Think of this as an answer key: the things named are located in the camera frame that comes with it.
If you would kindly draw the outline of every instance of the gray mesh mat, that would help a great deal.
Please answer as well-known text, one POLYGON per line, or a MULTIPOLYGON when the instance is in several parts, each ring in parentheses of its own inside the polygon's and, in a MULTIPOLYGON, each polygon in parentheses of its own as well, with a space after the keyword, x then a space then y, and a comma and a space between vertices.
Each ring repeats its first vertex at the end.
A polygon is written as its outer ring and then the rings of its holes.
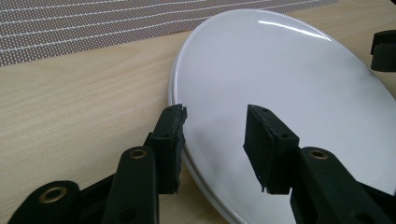
POLYGON ((220 12, 260 8, 288 12, 336 3, 238 0, 2 0, 0 66, 194 29, 220 12))

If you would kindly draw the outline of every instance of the wooden table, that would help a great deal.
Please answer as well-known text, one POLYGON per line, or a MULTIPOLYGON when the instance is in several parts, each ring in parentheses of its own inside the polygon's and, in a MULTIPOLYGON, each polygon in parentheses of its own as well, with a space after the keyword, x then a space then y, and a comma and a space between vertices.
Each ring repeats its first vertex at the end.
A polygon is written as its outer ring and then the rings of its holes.
MULTIPOLYGON (((339 0, 288 13, 370 66, 373 34, 396 29, 389 0, 339 0)), ((115 172, 167 107, 172 62, 191 32, 0 68, 0 223, 36 188, 82 189, 115 172)), ((396 76, 375 73, 396 97, 396 76)), ((161 223, 226 223, 183 165, 179 195, 161 196, 161 223)))

